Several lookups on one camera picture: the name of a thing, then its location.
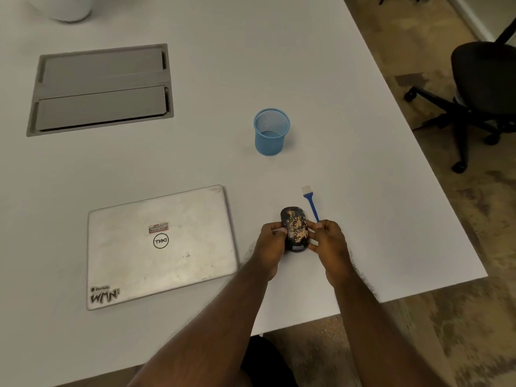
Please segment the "laptop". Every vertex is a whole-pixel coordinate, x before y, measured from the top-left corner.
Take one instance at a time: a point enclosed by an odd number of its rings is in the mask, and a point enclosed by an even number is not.
[[[216,279],[237,268],[220,185],[88,214],[88,310]]]

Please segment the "person's left hand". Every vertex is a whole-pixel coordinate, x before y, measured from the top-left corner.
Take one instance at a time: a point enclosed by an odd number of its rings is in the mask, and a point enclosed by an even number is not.
[[[286,237],[287,230],[281,227],[281,222],[268,223],[261,228],[251,260],[260,263],[269,280],[273,279],[278,271],[278,263],[285,252]]]

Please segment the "person's right hand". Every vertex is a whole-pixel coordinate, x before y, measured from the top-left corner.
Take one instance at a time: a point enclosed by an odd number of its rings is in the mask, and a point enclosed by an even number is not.
[[[321,220],[317,223],[307,220],[306,224],[313,230],[310,232],[310,239],[317,240],[319,243],[317,246],[310,243],[308,248],[319,255],[331,286],[340,285],[354,271],[341,228],[336,222],[330,220]]]

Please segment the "blue mesh cup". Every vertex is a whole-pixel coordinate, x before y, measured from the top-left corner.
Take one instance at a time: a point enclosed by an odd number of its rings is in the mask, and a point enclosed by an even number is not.
[[[255,147],[265,156],[274,156],[283,149],[283,140],[290,129],[287,114],[277,108],[266,108],[255,116]]]

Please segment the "cleaning brush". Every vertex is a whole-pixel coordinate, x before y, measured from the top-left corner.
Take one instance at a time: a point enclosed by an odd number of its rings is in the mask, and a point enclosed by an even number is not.
[[[312,189],[310,188],[310,186],[305,186],[302,188],[303,190],[303,197],[305,197],[308,202],[310,202],[310,206],[312,207],[312,212],[314,213],[314,216],[315,216],[315,221],[319,221],[319,216],[317,215],[317,211],[315,210],[315,206],[314,206],[314,202],[312,201],[312,197],[314,195]]]

